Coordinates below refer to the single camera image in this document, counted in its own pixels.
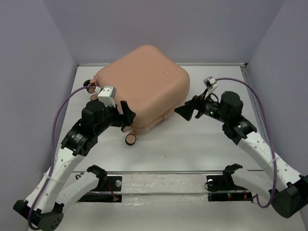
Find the pink hard-shell suitcase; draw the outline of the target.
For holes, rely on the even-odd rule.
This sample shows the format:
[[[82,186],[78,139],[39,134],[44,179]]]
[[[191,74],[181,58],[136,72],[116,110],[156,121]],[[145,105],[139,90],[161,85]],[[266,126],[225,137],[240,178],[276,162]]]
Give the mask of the pink hard-shell suitcase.
[[[133,145],[136,136],[166,119],[184,105],[190,89],[190,76],[158,48],[142,45],[99,70],[84,86],[116,88],[115,103],[127,101],[136,116],[125,142]]]

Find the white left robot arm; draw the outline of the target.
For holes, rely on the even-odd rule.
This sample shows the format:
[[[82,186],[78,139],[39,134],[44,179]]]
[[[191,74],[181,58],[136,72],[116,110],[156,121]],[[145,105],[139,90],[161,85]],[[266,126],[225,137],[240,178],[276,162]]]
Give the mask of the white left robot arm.
[[[126,101],[106,106],[99,100],[90,101],[81,112],[79,119],[68,131],[61,147],[53,152],[51,167],[44,173],[41,182],[24,200],[18,200],[13,209],[27,219],[34,231],[53,231],[64,218],[64,210],[87,192],[101,190],[106,186],[107,172],[97,165],[88,167],[79,180],[66,184],[76,166],[98,143],[98,137],[110,126],[125,128],[132,125],[135,113]]]

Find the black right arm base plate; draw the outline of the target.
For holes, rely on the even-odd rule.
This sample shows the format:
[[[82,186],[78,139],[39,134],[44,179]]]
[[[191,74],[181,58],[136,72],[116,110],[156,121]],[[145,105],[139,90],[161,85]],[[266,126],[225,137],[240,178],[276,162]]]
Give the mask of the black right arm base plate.
[[[253,201],[255,196],[246,188],[233,183],[230,176],[208,175],[205,189],[209,202]]]

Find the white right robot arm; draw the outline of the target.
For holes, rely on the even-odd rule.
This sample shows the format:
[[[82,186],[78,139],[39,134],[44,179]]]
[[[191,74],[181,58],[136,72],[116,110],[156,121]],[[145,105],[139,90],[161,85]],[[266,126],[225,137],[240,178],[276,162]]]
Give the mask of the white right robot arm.
[[[261,137],[256,127],[242,115],[244,103],[232,91],[222,94],[219,102],[210,95],[194,96],[174,111],[187,121],[203,115],[222,122],[224,134],[245,151],[270,177],[270,180],[248,175],[242,167],[221,177],[222,185],[232,189],[243,186],[271,200],[271,206],[282,217],[290,218],[308,204],[308,178],[287,164]]]

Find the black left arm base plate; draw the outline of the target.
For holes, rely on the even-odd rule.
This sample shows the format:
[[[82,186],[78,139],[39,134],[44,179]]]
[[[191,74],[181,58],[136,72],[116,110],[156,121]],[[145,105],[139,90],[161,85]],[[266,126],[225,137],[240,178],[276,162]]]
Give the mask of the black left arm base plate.
[[[99,181],[97,187],[82,196],[78,202],[121,203],[122,176],[108,175],[106,182]]]

